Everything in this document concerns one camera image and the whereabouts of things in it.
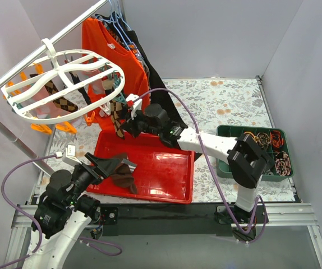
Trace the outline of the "brown ribbed sock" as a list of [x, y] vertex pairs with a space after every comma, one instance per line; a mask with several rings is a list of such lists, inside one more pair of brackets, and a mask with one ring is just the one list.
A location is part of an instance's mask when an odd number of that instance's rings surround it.
[[128, 154], [123, 152], [112, 156], [113, 159], [118, 159], [119, 164], [115, 170], [112, 171], [113, 174], [131, 174], [130, 167], [123, 162], [123, 160], [128, 160]]
[[128, 189], [131, 194], [138, 194], [135, 179], [127, 164], [121, 164], [113, 174], [111, 174], [111, 180], [116, 186]]

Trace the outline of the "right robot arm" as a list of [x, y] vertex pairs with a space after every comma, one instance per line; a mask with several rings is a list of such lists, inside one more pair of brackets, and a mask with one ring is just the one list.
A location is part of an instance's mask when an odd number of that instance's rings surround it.
[[249, 134], [221, 137], [185, 128], [171, 120], [159, 104], [151, 104], [141, 111], [134, 103], [128, 103], [121, 110], [121, 119], [121, 128], [133, 137], [141, 133], [156, 135], [167, 147], [202, 153], [227, 163], [238, 184], [234, 207], [227, 209], [229, 215], [234, 221], [254, 222], [260, 200], [259, 183], [275, 162]]

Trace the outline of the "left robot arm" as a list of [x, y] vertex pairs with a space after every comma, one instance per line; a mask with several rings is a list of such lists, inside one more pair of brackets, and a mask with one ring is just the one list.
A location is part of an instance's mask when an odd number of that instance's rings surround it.
[[73, 155], [64, 154], [64, 163], [73, 171], [57, 170], [40, 196], [34, 221], [28, 258], [23, 268], [62, 268], [74, 244], [89, 224], [103, 226], [116, 208], [104, 208], [100, 201], [84, 192], [91, 184], [109, 177], [121, 163], [118, 159], [102, 159], [90, 153], [90, 164]]

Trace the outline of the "navy beige red sock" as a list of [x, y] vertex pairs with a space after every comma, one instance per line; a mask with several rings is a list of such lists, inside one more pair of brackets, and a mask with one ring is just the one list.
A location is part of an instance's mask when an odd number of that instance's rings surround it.
[[101, 79], [101, 95], [102, 97], [108, 96], [114, 92], [114, 79], [102, 78]]

